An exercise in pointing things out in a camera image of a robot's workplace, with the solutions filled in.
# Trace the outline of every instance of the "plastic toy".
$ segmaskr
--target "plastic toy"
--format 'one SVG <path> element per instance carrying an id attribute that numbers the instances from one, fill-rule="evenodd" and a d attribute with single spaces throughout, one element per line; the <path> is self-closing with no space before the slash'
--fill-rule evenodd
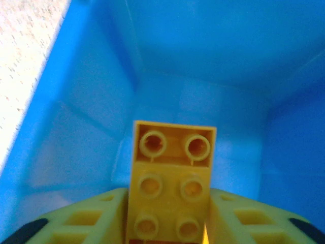
<path id="1" fill-rule="evenodd" d="M 137 121 L 129 193 L 44 214 L 3 244 L 325 243 L 297 214 L 210 189 L 215 139 L 213 127 Z"/>

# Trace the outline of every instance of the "blue container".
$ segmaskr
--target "blue container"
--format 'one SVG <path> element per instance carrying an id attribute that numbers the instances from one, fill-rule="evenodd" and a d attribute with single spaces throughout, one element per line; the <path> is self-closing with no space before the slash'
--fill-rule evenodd
<path id="1" fill-rule="evenodd" d="M 72 0 L 0 178 L 0 240 L 128 187 L 136 119 L 218 127 L 212 186 L 325 231 L 325 2 Z"/>

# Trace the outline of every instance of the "lego stud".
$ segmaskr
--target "lego stud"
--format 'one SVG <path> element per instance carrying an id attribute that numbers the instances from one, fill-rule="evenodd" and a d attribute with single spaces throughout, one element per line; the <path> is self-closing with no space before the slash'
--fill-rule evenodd
<path id="1" fill-rule="evenodd" d="M 201 199 L 203 194 L 202 181 L 198 177 L 192 177 L 181 182 L 181 196 L 189 202 Z"/>
<path id="2" fill-rule="evenodd" d="M 146 198 L 153 199 L 159 196 L 163 189 L 163 181 L 157 174 L 145 174 L 139 179 L 139 191 Z"/>
<path id="3" fill-rule="evenodd" d="M 148 158 L 156 158 L 164 153 L 167 147 L 167 139 L 160 131 L 148 131 L 139 143 L 140 152 Z"/>
<path id="4" fill-rule="evenodd" d="M 176 234 L 182 242 L 194 241 L 200 233 L 200 225 L 193 217 L 179 217 L 176 221 Z"/>
<path id="5" fill-rule="evenodd" d="M 158 234 L 157 217 L 145 213 L 139 214 L 134 224 L 134 232 L 140 239 L 154 239 Z"/>
<path id="6" fill-rule="evenodd" d="M 202 161 L 210 153 L 210 143 L 207 138 L 199 134 L 189 135 L 185 140 L 185 153 L 191 161 Z"/>

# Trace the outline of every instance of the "blue plastic bin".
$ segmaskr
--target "blue plastic bin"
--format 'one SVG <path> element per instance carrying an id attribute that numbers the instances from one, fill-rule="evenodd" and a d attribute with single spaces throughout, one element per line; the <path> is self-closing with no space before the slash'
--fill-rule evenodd
<path id="1" fill-rule="evenodd" d="M 136 119 L 218 127 L 212 186 L 325 231 L 325 2 L 72 0 L 0 178 L 0 240 L 128 187 Z"/>

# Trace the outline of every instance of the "beige carpet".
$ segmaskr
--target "beige carpet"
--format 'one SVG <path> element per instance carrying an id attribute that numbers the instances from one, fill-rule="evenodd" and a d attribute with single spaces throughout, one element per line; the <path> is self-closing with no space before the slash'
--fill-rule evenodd
<path id="1" fill-rule="evenodd" d="M 0 172 L 69 0 L 0 0 Z"/>

